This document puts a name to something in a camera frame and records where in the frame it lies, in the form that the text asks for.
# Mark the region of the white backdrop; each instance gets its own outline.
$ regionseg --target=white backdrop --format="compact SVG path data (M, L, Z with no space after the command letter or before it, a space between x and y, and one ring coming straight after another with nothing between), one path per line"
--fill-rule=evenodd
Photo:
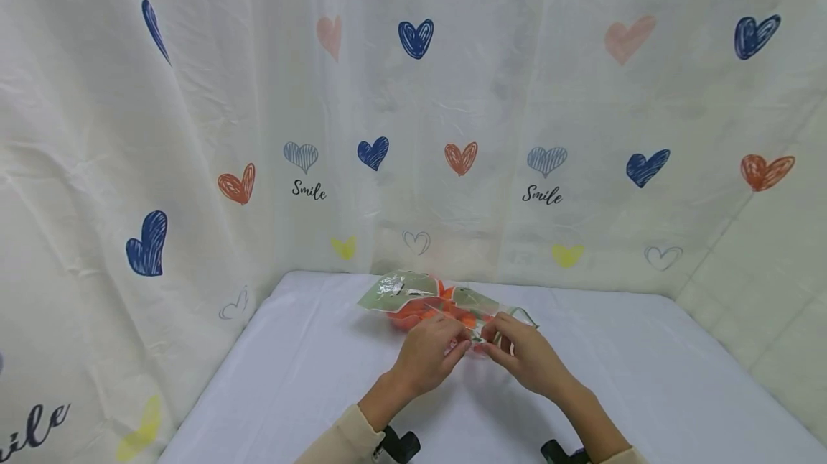
M400 266L679 297L826 441L826 3L0 0L1 456L154 462L286 270Z

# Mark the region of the fabric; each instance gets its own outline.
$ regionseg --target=fabric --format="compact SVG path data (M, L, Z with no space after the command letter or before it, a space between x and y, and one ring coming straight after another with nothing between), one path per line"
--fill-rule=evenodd
M646 459L635 448L630 448L609 460L604 460L603 464L646 464Z
M285 275L160 464L295 462L396 360L404 333L357 306L376 279ZM665 297L456 284L524 306L649 463L827 462L827 449ZM417 435L423 463L537 463L551 438L570 454L583 447L552 403L473 354L391 426Z
M62 408L11 460L153 463L285 272L407 268L680 297L827 442L826 29L827 0L0 0L0 441Z
M384 438L385 433L374 432L359 406L352 404L296 464L357 464L369 458Z

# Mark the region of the transparent plastic bag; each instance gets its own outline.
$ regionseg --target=transparent plastic bag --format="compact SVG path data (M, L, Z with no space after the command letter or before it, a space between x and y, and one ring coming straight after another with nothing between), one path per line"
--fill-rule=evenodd
M365 310L384 312L393 326L408 331L437 314L456 318L472 334L472 343L484 342L482 327L499 312L537 327L522 307L502 305L462 286L451 286L428 274L395 270L383 275L359 300Z

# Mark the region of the beige sleeve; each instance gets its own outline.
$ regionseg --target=beige sleeve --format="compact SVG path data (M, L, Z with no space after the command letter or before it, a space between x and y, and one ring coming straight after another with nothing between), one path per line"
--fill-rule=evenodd
M296 464L357 464L369 458L385 433L373 431L358 405L350 405L296 460Z
M646 459L643 458L635 448L627 449L625 452L616 454L609 460L604 460L600 464L647 464Z

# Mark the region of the black clip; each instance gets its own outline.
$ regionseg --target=black clip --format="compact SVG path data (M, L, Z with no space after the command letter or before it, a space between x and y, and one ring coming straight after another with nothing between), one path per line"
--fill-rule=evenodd
M408 464L414 458L414 455L422 449L419 446L419 438L413 432L405 433L402 438L399 438L390 426L383 431L385 432L385 438L376 448L374 457L377 457L384 450L398 464Z
M546 464L592 464L592 459L589 458L585 449L578 449L569 457L556 439L551 439L551 441L543 444L540 453L543 453Z

